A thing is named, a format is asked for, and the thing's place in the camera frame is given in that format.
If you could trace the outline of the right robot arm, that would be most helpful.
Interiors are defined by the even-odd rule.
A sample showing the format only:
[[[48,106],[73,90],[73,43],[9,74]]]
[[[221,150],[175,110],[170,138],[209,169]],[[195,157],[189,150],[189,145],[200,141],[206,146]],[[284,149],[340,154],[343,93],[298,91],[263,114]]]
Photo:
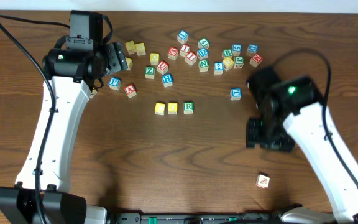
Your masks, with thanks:
[[[337,130],[328,106],[307,75],[281,80],[272,67],[246,81],[260,110],[247,124],[246,145],[303,151],[328,196],[338,223],[358,222],[358,163]]]

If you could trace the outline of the green R block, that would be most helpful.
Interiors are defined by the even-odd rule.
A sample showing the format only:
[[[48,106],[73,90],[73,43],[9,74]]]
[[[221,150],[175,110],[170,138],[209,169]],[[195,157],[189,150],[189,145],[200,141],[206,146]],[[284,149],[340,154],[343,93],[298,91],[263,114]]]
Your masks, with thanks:
[[[183,113],[184,114],[193,114],[194,112],[194,104],[193,102],[184,102],[183,103]]]

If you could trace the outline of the yellow C block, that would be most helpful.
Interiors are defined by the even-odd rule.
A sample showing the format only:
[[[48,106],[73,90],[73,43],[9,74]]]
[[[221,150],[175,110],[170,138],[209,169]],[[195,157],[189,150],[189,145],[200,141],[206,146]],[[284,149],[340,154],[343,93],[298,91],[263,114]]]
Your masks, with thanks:
[[[165,103],[156,103],[155,104],[155,114],[164,115],[165,114]]]

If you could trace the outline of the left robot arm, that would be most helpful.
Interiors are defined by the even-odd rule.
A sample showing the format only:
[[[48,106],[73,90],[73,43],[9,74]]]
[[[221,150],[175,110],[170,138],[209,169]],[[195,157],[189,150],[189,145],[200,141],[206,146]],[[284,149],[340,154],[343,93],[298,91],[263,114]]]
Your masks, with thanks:
[[[104,207],[70,193],[70,166],[81,115],[105,76],[127,69],[122,47],[103,27],[107,16],[71,11],[68,35],[36,64],[42,108],[27,159],[13,187],[0,187],[11,223],[109,223]]]

